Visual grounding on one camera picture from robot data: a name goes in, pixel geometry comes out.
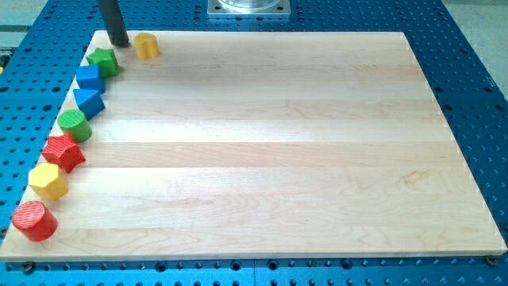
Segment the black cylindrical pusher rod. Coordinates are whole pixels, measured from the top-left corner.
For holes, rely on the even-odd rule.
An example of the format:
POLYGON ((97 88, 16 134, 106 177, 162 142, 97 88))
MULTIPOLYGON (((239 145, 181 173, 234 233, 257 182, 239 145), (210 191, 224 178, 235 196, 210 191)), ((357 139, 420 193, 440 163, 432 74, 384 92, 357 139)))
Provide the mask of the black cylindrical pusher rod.
POLYGON ((98 8, 101 12, 104 25, 110 43, 118 47, 129 45, 129 36, 121 14, 118 0, 98 0, 98 8))

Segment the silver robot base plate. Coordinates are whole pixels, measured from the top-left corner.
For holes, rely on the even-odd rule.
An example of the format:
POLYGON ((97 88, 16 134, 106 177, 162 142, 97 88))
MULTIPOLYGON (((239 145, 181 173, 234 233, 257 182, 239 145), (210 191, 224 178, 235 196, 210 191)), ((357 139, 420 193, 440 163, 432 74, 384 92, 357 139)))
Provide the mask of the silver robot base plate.
POLYGON ((209 15, 289 15, 290 0, 208 0, 209 15))

